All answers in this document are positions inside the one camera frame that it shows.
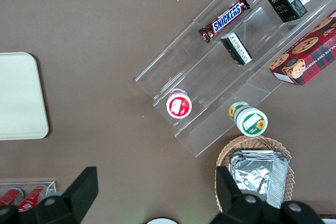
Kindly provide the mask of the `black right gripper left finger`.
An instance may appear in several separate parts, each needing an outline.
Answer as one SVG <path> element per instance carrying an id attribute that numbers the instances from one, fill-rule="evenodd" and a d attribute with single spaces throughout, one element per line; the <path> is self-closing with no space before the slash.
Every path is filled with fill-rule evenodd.
<path id="1" fill-rule="evenodd" d="M 48 196 L 32 209 L 1 206 L 1 223 L 81 223 L 98 191 L 97 168 L 86 167 L 62 195 Z"/>

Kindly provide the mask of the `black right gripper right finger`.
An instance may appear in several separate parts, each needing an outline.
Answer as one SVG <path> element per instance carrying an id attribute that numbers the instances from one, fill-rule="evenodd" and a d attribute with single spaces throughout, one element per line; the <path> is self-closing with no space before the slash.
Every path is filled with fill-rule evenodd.
<path id="1" fill-rule="evenodd" d="M 278 209 L 258 196 L 243 194 L 225 166 L 216 167 L 216 193 L 222 212 L 211 223 L 323 223 L 302 202 L 286 201 Z"/>

